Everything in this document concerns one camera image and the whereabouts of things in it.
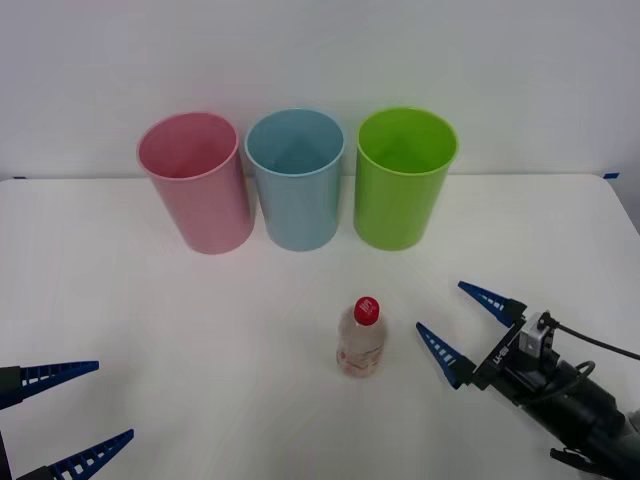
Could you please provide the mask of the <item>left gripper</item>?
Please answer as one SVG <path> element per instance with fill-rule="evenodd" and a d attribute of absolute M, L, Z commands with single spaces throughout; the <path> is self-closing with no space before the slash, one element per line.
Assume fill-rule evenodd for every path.
<path fill-rule="evenodd" d="M 22 403 L 27 398 L 98 369 L 98 361 L 2 367 L 1 409 Z M 39 467 L 18 477 L 18 480 L 89 480 L 133 438 L 134 430 L 129 429 L 56 463 Z M 0 434 L 0 473 L 8 472 L 9 461 Z"/>

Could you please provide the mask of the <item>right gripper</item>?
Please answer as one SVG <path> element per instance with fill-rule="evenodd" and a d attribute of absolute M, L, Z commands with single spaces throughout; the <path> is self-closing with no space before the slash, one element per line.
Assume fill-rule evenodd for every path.
<path fill-rule="evenodd" d="M 419 336 L 453 389 L 472 382 L 480 390 L 493 387 L 514 405 L 528 404 L 555 376 L 559 360 L 553 350 L 555 328 L 542 317 L 525 319 L 527 306 L 522 302 L 464 281 L 458 287 L 510 328 L 508 333 L 476 370 L 471 360 L 417 322 Z"/>

